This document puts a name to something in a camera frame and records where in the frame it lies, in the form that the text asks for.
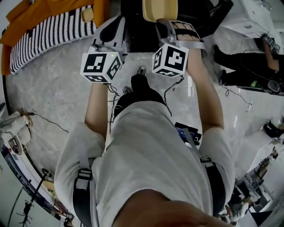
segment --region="black and white striped blanket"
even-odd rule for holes
[[[93,35],[96,30],[94,22],[84,23],[81,19],[82,10],[90,7],[93,5],[51,16],[28,30],[12,48],[11,73],[17,73],[34,58],[56,46]]]

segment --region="orange cushion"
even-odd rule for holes
[[[21,15],[23,12],[25,12],[29,7],[31,3],[30,0],[22,0],[15,8],[13,8],[7,15],[7,20],[11,23],[13,20]]]
[[[19,21],[17,17],[12,23],[9,24],[7,30],[4,32],[0,39],[0,43],[10,47],[15,46],[19,39],[26,33],[27,29]]]
[[[11,74],[10,72],[10,53],[12,47],[3,45],[2,48],[2,60],[1,60],[1,73],[3,76]]]
[[[109,0],[94,0],[94,23],[97,27],[109,19],[109,8]]]
[[[92,5],[94,0],[47,0],[47,2],[51,9],[52,15],[56,16],[85,5]]]
[[[27,11],[22,13],[18,18],[21,19],[21,23],[24,24],[27,29],[31,30],[50,16],[52,16],[52,14],[47,0],[36,0]]]

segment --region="white cube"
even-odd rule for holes
[[[93,83],[111,83],[122,66],[118,52],[83,53],[80,74]]]
[[[152,72],[167,77],[181,76],[185,73],[189,49],[164,44],[152,59]]]

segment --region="leg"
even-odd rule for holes
[[[114,110],[114,117],[119,115],[125,108],[132,103],[141,101],[154,101],[165,105],[161,95],[150,88],[147,77],[142,74],[137,74],[131,78],[131,86],[133,92],[123,95]]]
[[[161,95],[157,91],[150,88],[146,76],[139,74],[133,76],[131,78],[131,85],[137,102],[154,101],[165,104]]]
[[[224,86],[250,86],[255,80],[253,75],[245,71],[226,73],[222,71],[221,84]]]
[[[240,70],[243,68],[241,59],[244,61],[243,54],[227,55],[220,51],[217,45],[213,46],[214,61],[222,66],[232,70]]]

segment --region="chair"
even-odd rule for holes
[[[177,19],[191,23],[201,38],[213,34],[233,7],[231,0],[178,0]],[[142,0],[121,0],[121,13],[126,18],[126,41],[129,52],[156,52],[159,40],[156,23],[143,18]]]
[[[179,0],[177,19],[191,23],[204,38],[214,34],[233,5],[231,0],[219,0],[216,6],[210,0]]]

